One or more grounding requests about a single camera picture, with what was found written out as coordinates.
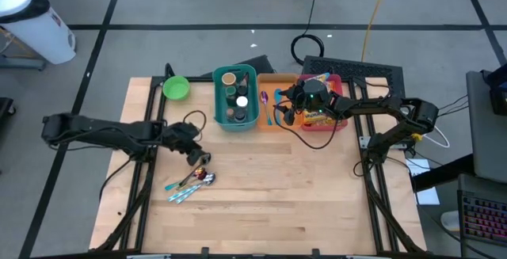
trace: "table leg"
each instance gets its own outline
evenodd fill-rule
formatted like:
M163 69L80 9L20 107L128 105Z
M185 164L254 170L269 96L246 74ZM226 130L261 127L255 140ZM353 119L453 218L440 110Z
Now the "table leg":
M461 173L475 175L474 155L469 154L436 169L420 173L412 178L415 192L424 191L434 186L455 180Z

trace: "bottle cap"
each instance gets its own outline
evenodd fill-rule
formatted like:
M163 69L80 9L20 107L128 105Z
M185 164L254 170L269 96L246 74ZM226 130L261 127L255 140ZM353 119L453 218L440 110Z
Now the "bottle cap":
M246 87L246 86L238 86L237 91L238 91L238 95L240 95L240 96L246 96L246 93L248 93L248 87Z
M234 114L234 118L237 121L244 121L244 119L245 119L245 111L243 109L237 109L236 113Z
M233 117L234 116L234 110L231 108L228 108L226 111L227 117Z
M226 73L222 75L222 83L225 86L232 86L236 83L236 75L232 73Z
M229 96L234 96L236 94L236 88L234 88L233 86L229 86L225 89L225 94L229 97Z
M246 108L248 105L248 99L246 97L238 97L236 100L236 105L238 105L240 108Z

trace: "yellow cable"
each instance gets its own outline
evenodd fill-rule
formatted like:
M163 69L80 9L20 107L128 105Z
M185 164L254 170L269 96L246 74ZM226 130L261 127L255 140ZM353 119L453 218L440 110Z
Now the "yellow cable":
M368 28L366 29L366 35L364 36L363 43L363 53L361 54L361 62L364 62L364 53L366 52L366 44L368 43L368 38L370 36L370 28L372 27L373 20L375 19L375 15L377 14L377 9L379 8L380 2L382 0L377 0L375 4L375 9L373 10L372 18L370 19L370 23L368 24Z
M2 33L4 36L7 36L7 32L5 30L3 30L3 29L0 29L0 33ZM13 38L13 42L17 46L19 46L19 48L21 48L23 51L27 52L28 55L16 55L16 56L11 56L11 57L13 57L13 58L17 58L17 57L32 58L32 57L35 56L33 53L31 53L30 50L26 49L26 47L21 42L17 41L16 37Z

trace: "small bottle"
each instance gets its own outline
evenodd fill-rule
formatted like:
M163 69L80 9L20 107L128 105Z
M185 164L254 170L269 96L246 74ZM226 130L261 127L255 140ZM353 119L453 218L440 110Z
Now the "small bottle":
M236 88L234 86L228 86L225 88L225 98L229 106L236 106L236 97Z
M238 95L246 96L248 94L248 73L245 73L243 78L238 82Z
M238 97L236 99L236 105L241 109L246 109L246 106L248 105L248 99L246 97Z
M237 123L245 122L246 120L246 106L248 105L248 99L246 97L238 97L236 100L238 106L234 111L234 119Z
M236 91L238 92L238 96L245 97L248 94L248 87L247 86L238 86Z
M222 84L224 87L234 86L236 84L236 75L233 73L226 73L222 75Z
M243 123L246 120L246 110L241 108L236 108L236 111L234 112L234 120L237 123Z
M228 108L225 112L226 116L227 116L227 120L229 120L229 122L235 122L235 118L234 118L234 110L232 108Z

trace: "gray floor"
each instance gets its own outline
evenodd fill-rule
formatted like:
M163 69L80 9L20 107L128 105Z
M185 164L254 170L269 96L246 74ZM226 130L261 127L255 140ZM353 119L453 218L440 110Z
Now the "gray floor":
M479 0L492 25L507 24L504 0ZM67 24L99 25L109 0L50 0ZM118 0L112 24L303 24L311 0ZM316 0L312 23L367 24L375 0ZM480 25L470 0L383 0L376 24ZM68 112L74 103L98 31L75 30L77 56L43 72L0 71L0 95L13 97L18 113L0 142L0 257L17 257L55 156L40 139L42 117ZM300 30L110 30L98 56L81 114L118 120L128 79L160 75L166 62L177 74L200 75L217 67L266 54L279 72L301 71L289 45ZM326 56L359 60L364 31L313 30L326 45ZM507 48L507 32L495 32ZM316 55L301 41L299 55ZM466 93L465 73L499 66L490 42L480 31L373 31L366 61L403 67L407 96L445 105ZM448 162L471 152L465 112L437 123L450 149L423 142L417 149ZM87 250L97 213L97 194L110 153L67 153L32 256ZM456 209L456 183L438 188L441 205L423 207L438 218ZM459 255L459 246L421 213L429 250Z

